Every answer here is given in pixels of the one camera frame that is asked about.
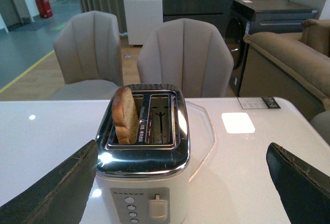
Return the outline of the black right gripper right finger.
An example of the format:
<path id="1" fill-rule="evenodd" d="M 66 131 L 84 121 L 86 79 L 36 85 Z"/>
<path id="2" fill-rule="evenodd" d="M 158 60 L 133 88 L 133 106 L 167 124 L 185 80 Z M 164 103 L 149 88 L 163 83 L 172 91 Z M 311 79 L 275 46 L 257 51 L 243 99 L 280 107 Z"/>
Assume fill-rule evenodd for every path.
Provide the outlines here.
<path id="1" fill-rule="evenodd" d="M 329 223 L 329 176 L 271 143 L 266 161 L 291 223 Z"/>

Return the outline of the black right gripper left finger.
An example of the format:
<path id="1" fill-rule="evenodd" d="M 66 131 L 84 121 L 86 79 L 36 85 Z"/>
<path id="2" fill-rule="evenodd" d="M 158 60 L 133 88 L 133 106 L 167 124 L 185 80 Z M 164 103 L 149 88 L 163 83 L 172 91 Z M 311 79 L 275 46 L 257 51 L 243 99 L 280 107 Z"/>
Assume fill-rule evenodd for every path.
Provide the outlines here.
<path id="1" fill-rule="evenodd" d="M 91 140 L 27 190 L 1 206 L 1 223 L 80 223 L 96 174 Z"/>

